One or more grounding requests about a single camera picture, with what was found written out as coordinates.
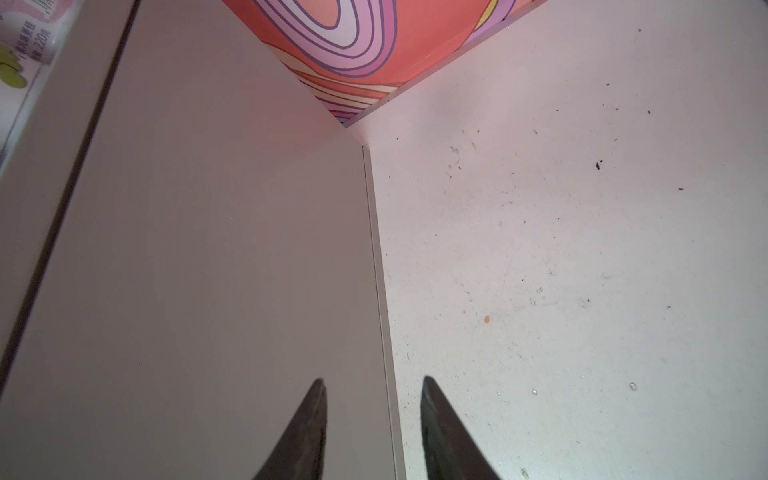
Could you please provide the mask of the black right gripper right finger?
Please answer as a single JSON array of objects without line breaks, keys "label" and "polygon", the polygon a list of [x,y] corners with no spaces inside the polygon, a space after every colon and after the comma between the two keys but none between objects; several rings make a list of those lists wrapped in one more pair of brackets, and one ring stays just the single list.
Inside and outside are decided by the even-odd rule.
[{"label": "black right gripper right finger", "polygon": [[420,418],[429,480],[500,479],[431,376],[423,379]]}]

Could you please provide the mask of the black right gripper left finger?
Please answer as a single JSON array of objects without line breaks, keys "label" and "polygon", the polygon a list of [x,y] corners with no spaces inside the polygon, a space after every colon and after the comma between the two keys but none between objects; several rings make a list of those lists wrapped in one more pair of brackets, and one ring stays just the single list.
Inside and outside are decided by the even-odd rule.
[{"label": "black right gripper left finger", "polygon": [[327,389],[313,381],[254,480],[320,480],[327,437]]}]

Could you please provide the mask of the can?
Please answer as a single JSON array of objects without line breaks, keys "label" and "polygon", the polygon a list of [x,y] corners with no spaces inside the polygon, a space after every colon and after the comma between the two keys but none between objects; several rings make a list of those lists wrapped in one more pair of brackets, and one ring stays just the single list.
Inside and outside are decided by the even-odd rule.
[{"label": "can", "polygon": [[1,2],[1,156],[22,129],[35,85],[66,41],[82,3],[75,0]]}]

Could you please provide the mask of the grey metal cabinet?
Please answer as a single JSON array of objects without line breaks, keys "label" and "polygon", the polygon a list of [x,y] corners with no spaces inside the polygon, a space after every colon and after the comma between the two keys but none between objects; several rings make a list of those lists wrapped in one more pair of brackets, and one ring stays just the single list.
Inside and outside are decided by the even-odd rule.
[{"label": "grey metal cabinet", "polygon": [[316,379],[324,475],[405,475],[370,154],[220,1],[95,1],[112,76],[7,353],[5,479],[250,479]]}]

